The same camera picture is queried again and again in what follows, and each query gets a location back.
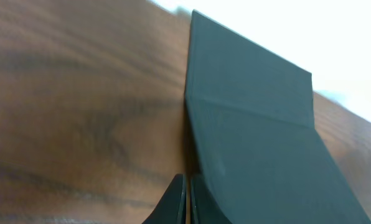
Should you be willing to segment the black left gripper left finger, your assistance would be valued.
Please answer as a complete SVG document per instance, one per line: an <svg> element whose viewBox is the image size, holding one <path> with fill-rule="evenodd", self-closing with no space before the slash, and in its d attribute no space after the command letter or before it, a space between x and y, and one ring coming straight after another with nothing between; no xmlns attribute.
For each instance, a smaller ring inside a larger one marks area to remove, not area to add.
<svg viewBox="0 0 371 224"><path fill-rule="evenodd" d="M176 174L143 224L186 223L186 177Z"/></svg>

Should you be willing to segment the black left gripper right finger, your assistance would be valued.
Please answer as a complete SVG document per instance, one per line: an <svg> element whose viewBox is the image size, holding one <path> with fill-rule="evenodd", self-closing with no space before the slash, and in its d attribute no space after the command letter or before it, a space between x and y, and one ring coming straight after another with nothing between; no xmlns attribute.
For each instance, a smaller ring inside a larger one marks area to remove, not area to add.
<svg viewBox="0 0 371 224"><path fill-rule="evenodd" d="M191 224L232 224L221 211L201 175L193 176L190 186Z"/></svg>

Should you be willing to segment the dark green box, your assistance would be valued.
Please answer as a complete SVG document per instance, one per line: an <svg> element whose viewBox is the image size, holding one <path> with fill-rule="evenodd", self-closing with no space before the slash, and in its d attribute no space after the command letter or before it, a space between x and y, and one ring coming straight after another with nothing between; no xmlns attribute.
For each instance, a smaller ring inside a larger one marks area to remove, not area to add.
<svg viewBox="0 0 371 224"><path fill-rule="evenodd" d="M185 102L232 223L368 223L314 126L311 74L194 11Z"/></svg>

